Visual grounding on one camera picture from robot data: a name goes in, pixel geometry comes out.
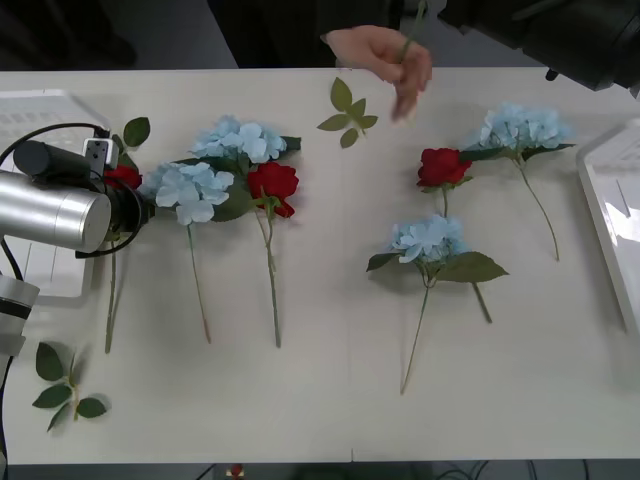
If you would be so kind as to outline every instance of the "white plastic container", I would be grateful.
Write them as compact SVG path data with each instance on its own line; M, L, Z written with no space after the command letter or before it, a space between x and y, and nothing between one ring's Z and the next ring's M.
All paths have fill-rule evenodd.
M578 172L625 324L640 334L640 119L584 147Z

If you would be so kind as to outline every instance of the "flower stem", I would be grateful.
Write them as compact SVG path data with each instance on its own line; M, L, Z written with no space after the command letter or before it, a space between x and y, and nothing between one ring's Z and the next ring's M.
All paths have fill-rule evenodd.
M447 197L447 189L442 188L442 198L444 199L444 218L447 218L447 214L449 213L449 198Z
M411 27L411 33L407 38L407 41L404 43L402 50L400 51L400 55L398 55L398 63L404 62L405 57L407 56L407 52L409 52L409 47L411 47L411 42L418 34L418 27L422 23L422 18L427 10L427 0L420 0L418 5L418 15L416 15L416 21L413 22L413 27Z
M422 310L420 311L420 321L418 322L418 329L416 330L416 338L413 340L413 349L411 350L411 357L409 358L409 366L407 367L407 374L404 377L402 388L400 389L400 395L404 395L409 383L409 375L411 375L411 367L413 366L413 356L416 353L416 346L418 345L418 337L420 336L420 328L422 327L422 319L424 318L424 309L427 306L427 299L429 298L429 288L424 293L424 300L422 301Z
M553 231L553 226L551 225L551 220L549 220L549 216L547 215L547 212L545 211L544 207L542 206L542 203L540 203L540 199L536 195L536 192L534 192L533 188L531 188L531 184L529 183L529 180L527 179L527 175L524 173L524 168L518 163L517 160L514 160L514 163L516 164L516 166L520 170L520 173L522 174L522 179L524 180L525 185L527 186L527 188L529 188L529 191L531 192L531 194L533 195L533 198L535 198L536 202L538 203L538 206L540 207L540 210L542 210L542 214L544 215L544 218L547 221L547 225L549 225L549 230L551 230L551 236L553 237L553 244L556 247L556 261L559 262L560 261L560 251L558 250L558 240L556 239L556 232Z
M69 386L73 391L73 421L77 422L78 421L78 404L80 403L80 396L78 395L78 387L76 385L72 385L71 382L69 382Z
M491 314L489 313L489 309L487 308L487 304L484 302L484 298L482 297L480 287L477 283L472 283L471 285L473 286L473 291L476 292L476 297L478 297L478 302L480 303L480 308L482 309L484 318L487 320L487 323L493 323Z
M198 290L198 302L200 302L200 312L202 312L202 325L204 326L204 335L207 343L211 345L211 334L209 333L209 324L204 314L204 306L202 304L202 295L200 294L200 281L198 280L198 271L196 270L196 257L193 253L193 237L191 235L191 225L187 226L187 234L189 236L189 249L191 250L191 263L193 264L193 276L196 278L196 289Z
M114 243L111 242L111 248L114 248ZM115 322L113 312L113 302L116 296L116 254L111 254L111 295L109 297L109 313L107 315L107 337L104 344L104 353L107 355L111 352L111 343L113 342L113 325Z
M271 304L273 305L273 326L275 329L276 336L276 346L280 348L282 346L282 339L280 336L280 322L278 320L278 299L276 296L276 277L275 277L275 262L273 260L273 253L271 252L271 242L273 240L273 222L272 222L272 210L270 208L266 208L267 214L267 224L269 226L269 233L264 228L262 221L260 220L260 215L256 210L256 219L258 220L258 224L260 224L260 231L262 232L262 238L264 238L264 245L267 248L267 264L269 266L269 280L271 282Z

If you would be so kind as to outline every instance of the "loose leaf sprig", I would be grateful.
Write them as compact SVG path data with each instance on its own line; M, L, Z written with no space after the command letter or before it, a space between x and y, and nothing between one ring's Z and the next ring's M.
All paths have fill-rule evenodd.
M378 117L375 115L365 115L367 108L365 98L353 103L353 94L349 86L340 78L336 78L333 82L331 103L336 110L342 113L333 115L318 125L318 128L327 132L337 132L348 128L340 139L342 148L353 146L360 136L359 131L366 136L366 131L378 122Z
M78 394L79 368L80 364L75 362L75 355L71 359L69 368L65 370L53 346L44 342L38 345L36 353L38 376L48 382L58 382L45 389L33 402L33 406L36 408L58 408L49 422L47 432L65 418L70 408L73 408L74 421L78 420L78 416L96 418L107 412L104 404L95 397L86 397L80 400Z

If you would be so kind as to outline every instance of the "red rose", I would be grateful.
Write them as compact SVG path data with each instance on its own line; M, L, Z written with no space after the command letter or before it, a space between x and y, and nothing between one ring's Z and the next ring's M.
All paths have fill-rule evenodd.
M440 187L445 183L456 185L471 166L471 161L460 163L460 152L450 148L427 149L422 152L422 167L418 170L420 187Z
M135 168L125 167L124 165L120 165L115 170L104 171L104 181L107 185L113 188L122 188L122 185L118 182L109 180L110 178L117 178L134 190L142 184L142 175L140 175Z
M262 198L264 192L266 196L280 200L282 206L276 208L275 212L281 217L290 217L296 212L286 202L287 197L296 193L298 188L295 168L283 167L275 162L263 163L255 172L249 172L247 181L253 198Z

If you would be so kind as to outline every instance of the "artificial flower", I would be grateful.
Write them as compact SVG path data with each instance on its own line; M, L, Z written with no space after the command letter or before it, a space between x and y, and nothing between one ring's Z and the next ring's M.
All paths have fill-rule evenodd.
M138 171L125 165L120 165L115 170L105 170L104 172L104 181L107 185L113 188L123 188L119 182L110 180L111 178L120 180L134 190L142 184L142 176Z
M234 117L223 116L214 130L196 137L191 150L196 157L232 157L246 154L252 163L262 164L280 157L287 149L285 140L257 123L241 124Z
M247 176L249 191L253 198L276 197L280 201L280 206L274 209L275 213L281 217L291 217L295 210L287 203L290 197L298 188L298 177L296 169L283 167L282 165L269 162L262 164L255 172L249 172Z
M144 175L138 191L158 207L171 208L177 204L178 222L190 225L213 218L213 206L229 199L226 190L233 181L231 173L215 172L205 162L196 165L170 163Z
M206 223L213 218L213 206L206 200L194 200L176 208L178 223L189 226L193 222Z
M392 247L404 253L400 263L446 262L452 256L469 251L462 239L460 222L440 215L416 224L395 225Z
M265 163L269 160L267 153L267 141L262 137L262 127L257 123L247 123L240 127L242 138L242 151L246 153L253 163Z
M554 149L570 135L571 128L560 120L556 110L503 103L498 111L487 114L471 149L504 147L518 152L540 147Z
M450 148L427 149L422 152L422 167L418 170L420 187L456 185L471 167L471 162L460 162L460 152Z

